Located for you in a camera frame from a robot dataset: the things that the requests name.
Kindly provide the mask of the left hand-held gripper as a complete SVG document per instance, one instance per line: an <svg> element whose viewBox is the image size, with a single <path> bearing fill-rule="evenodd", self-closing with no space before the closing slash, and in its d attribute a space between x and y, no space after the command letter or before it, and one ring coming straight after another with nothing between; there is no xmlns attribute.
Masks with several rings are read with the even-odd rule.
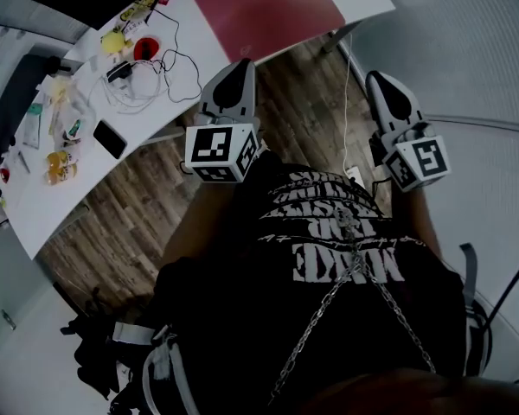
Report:
<svg viewBox="0 0 519 415"><path fill-rule="evenodd" d="M249 59L223 68L203 89L186 129L184 163L203 182L240 183L258 154L256 69Z"/></svg>

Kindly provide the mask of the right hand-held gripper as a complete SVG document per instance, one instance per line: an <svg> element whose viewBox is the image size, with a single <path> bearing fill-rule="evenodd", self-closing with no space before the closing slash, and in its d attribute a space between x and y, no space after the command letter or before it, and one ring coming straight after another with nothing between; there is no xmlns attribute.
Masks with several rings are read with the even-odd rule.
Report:
<svg viewBox="0 0 519 415"><path fill-rule="evenodd" d="M365 89L377 126L369 139L374 164L384 166L401 191L425 187L451 173L444 139L411 90L378 71L367 74Z"/></svg>

